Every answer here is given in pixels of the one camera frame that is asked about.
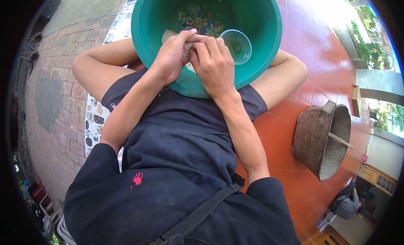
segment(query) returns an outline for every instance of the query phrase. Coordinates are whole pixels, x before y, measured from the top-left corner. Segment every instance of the orange tiled floor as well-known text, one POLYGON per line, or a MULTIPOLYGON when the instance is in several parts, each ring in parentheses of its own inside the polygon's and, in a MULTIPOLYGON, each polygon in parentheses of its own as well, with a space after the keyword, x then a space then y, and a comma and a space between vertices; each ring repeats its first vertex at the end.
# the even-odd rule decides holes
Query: orange tiled floor
MULTIPOLYGON (((254 125, 267 153, 271 176, 283 183, 296 233, 300 241, 304 241, 315 232, 321 216, 343 183, 358 172, 370 137, 370 119, 363 101, 361 118, 351 117, 350 144, 355 149, 348 150, 341 167, 329 180, 318 181, 294 158, 290 146, 296 118, 301 111, 332 100, 346 105, 352 114, 355 69, 339 40, 304 0, 277 2, 283 24, 280 49, 302 60, 309 75, 294 94, 256 119, 254 125)), ((242 166, 237 172, 246 177, 242 166)))

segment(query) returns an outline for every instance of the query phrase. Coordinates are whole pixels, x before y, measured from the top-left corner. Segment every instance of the wooden door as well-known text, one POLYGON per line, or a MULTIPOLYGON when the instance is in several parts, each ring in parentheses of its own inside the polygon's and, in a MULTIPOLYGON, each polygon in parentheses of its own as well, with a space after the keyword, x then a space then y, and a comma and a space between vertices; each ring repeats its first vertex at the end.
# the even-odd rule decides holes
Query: wooden door
POLYGON ((308 238, 301 244, 302 245, 350 245, 331 226, 327 226, 323 232, 317 231, 312 237, 308 238))
POLYGON ((397 181, 370 165, 362 165, 358 176, 373 184, 376 188, 392 196, 396 188, 397 181))

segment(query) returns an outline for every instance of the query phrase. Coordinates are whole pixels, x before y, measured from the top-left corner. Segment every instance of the black t-shirt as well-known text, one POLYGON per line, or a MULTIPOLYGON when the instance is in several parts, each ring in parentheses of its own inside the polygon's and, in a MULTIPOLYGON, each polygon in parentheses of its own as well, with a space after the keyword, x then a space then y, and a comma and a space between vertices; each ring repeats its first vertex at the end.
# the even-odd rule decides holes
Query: black t-shirt
MULTIPOLYGON (((109 145, 94 146, 66 194, 65 223, 78 245, 149 244, 232 183, 235 168, 228 133, 145 118, 125 144, 122 173, 109 145)), ((300 244, 273 177, 227 197, 186 241, 300 244)))

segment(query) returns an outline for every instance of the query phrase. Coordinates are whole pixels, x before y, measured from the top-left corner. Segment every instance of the wooden stick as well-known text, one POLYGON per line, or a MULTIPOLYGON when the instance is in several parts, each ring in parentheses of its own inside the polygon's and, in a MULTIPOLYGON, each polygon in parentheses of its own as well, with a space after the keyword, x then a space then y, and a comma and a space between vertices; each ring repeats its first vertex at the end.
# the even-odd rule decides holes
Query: wooden stick
POLYGON ((336 136, 335 134, 329 133, 328 135, 329 135, 331 138, 333 138, 333 139, 335 139, 335 140, 341 142, 341 143, 344 144, 345 146, 350 147, 351 149, 353 149, 354 146, 352 146, 351 144, 347 143, 346 141, 344 141, 344 140, 341 139, 340 137, 336 136))

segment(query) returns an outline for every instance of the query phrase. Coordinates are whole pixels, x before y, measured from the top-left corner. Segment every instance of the brick pavement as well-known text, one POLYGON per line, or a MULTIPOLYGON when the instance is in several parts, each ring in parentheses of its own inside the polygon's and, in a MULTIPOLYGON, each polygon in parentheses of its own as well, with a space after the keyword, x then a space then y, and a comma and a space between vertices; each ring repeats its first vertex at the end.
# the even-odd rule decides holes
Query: brick pavement
POLYGON ((85 162, 84 116, 87 92, 74 78, 73 59, 86 49, 102 45, 115 16, 105 16, 63 27, 43 37, 25 89, 25 112, 28 151, 33 167, 53 201, 64 200, 69 185, 85 162), (38 78, 60 81, 60 94, 38 102, 38 78), (38 112, 61 99, 58 114, 50 118, 50 128, 40 123, 38 112))

